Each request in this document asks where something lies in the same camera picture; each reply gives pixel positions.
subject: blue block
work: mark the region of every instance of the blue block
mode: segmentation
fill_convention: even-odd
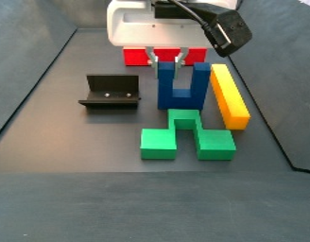
[[[196,62],[193,65],[191,89],[175,89],[175,63],[159,63],[157,107],[167,109],[203,110],[211,76],[211,64]]]

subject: black metal bracket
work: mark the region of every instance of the black metal bracket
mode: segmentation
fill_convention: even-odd
[[[79,102],[88,108],[137,107],[139,75],[87,75],[90,95]]]

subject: green block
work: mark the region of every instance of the green block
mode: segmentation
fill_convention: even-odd
[[[169,128],[176,130],[193,130],[203,128],[199,110],[169,110]]]
[[[236,145],[229,130],[204,130],[199,136],[197,153],[200,160],[232,160]]]
[[[141,133],[143,159],[176,159],[176,130],[193,130],[200,160],[232,160],[236,145],[229,130],[204,130],[199,110],[169,110],[169,129],[144,129]]]
[[[140,149],[141,159],[176,159],[176,130],[144,129]]]

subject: building block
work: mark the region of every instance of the building block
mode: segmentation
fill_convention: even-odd
[[[179,53],[180,53],[180,48],[155,47],[155,54],[159,56],[159,61],[176,61],[176,56],[179,55]]]
[[[233,143],[232,134],[229,130],[204,130],[199,132],[200,142],[199,159],[200,160],[232,160],[236,145]]]
[[[177,156],[176,131],[144,129],[140,149],[143,159],[175,159]]]
[[[203,110],[211,76],[211,64],[197,62],[193,66],[191,89],[175,89],[175,63],[159,63],[157,107],[167,109]]]
[[[128,66],[149,65],[149,57],[145,47],[128,47],[123,48],[124,62]],[[176,56],[180,53],[177,47],[156,47],[155,54],[159,56],[159,61],[176,61]],[[189,53],[184,59],[185,65],[193,65],[195,62],[204,62],[207,55],[207,48],[191,47]]]
[[[191,47],[185,57],[185,65],[193,65],[196,62],[205,62],[207,48]]]
[[[227,128],[244,130],[251,121],[251,113],[225,64],[212,65],[211,84]]]
[[[199,110],[168,111],[167,130],[144,129],[141,131],[141,158],[176,159],[176,130],[193,130],[197,156],[200,160],[232,160],[236,145],[229,130],[204,130]]]
[[[149,57],[145,50],[145,47],[124,47],[126,65],[149,65]]]

